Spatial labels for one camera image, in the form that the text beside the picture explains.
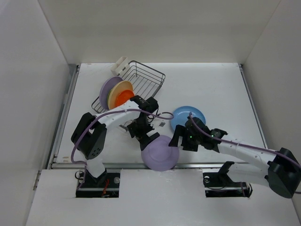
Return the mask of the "light purple plate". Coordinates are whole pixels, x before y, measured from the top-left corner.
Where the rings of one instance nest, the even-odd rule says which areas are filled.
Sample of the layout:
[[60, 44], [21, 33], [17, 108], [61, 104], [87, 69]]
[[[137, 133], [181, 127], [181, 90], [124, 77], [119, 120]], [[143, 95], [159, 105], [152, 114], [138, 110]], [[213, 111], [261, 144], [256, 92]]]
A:
[[167, 171], [172, 169], [179, 160], [179, 148], [169, 146], [171, 138], [160, 135], [141, 151], [144, 164], [154, 171]]

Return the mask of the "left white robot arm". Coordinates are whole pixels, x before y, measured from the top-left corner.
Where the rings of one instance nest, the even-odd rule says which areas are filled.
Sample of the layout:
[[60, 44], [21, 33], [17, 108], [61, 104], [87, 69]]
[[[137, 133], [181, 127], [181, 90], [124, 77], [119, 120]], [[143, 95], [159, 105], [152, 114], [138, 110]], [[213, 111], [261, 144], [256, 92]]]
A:
[[159, 133], [148, 136], [154, 130], [148, 122], [148, 116], [154, 116], [158, 110], [158, 102], [150, 97], [146, 100], [134, 96], [121, 106], [102, 114], [85, 113], [74, 130], [71, 141], [74, 144], [71, 152], [71, 162], [84, 164], [84, 172], [78, 178], [81, 187], [86, 178], [92, 185], [102, 186], [106, 178], [104, 167], [99, 154], [103, 151], [108, 132], [121, 124], [131, 121], [127, 129], [132, 138], [136, 138], [143, 151], [147, 145], [159, 137]]

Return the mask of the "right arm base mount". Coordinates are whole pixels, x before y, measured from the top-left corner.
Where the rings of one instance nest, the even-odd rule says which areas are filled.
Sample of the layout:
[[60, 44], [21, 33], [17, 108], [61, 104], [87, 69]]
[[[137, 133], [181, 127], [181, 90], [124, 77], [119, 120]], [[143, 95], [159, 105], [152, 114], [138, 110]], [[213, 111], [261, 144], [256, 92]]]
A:
[[253, 188], [246, 182], [233, 182], [227, 174], [218, 172], [203, 173], [206, 198], [250, 198]]

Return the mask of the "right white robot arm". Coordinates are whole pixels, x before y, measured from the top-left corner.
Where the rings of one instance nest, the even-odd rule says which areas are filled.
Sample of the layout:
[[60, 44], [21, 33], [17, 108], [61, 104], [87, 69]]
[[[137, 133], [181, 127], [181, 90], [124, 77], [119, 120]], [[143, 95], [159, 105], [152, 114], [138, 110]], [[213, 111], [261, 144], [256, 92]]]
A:
[[175, 127], [169, 146], [177, 147], [179, 139], [185, 151], [197, 152], [202, 146], [243, 161], [242, 164], [226, 161], [218, 172], [203, 173], [203, 184], [210, 196], [250, 197], [252, 184], [258, 184], [291, 199], [301, 182], [301, 166], [288, 149], [274, 151], [248, 145], [224, 130], [209, 129], [201, 119], [191, 115], [185, 125]]

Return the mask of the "blue plate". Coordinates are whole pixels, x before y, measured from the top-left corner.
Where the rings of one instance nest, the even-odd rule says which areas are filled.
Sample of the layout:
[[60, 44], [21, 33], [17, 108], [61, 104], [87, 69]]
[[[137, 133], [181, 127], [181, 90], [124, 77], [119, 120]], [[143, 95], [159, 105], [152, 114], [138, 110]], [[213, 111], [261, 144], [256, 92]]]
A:
[[197, 117], [201, 119], [204, 124], [206, 124], [205, 116], [199, 109], [193, 106], [181, 106], [174, 110], [174, 118], [170, 121], [173, 131], [175, 131], [177, 125], [185, 125], [186, 121], [188, 120], [187, 117], [189, 116], [189, 113], [192, 113], [192, 117]]

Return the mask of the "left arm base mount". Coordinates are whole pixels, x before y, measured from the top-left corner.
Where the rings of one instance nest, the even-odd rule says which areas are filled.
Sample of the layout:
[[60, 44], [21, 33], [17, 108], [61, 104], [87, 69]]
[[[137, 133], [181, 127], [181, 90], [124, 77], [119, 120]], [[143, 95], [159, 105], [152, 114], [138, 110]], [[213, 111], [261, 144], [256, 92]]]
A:
[[120, 172], [105, 172], [101, 179], [76, 171], [76, 198], [119, 198]]

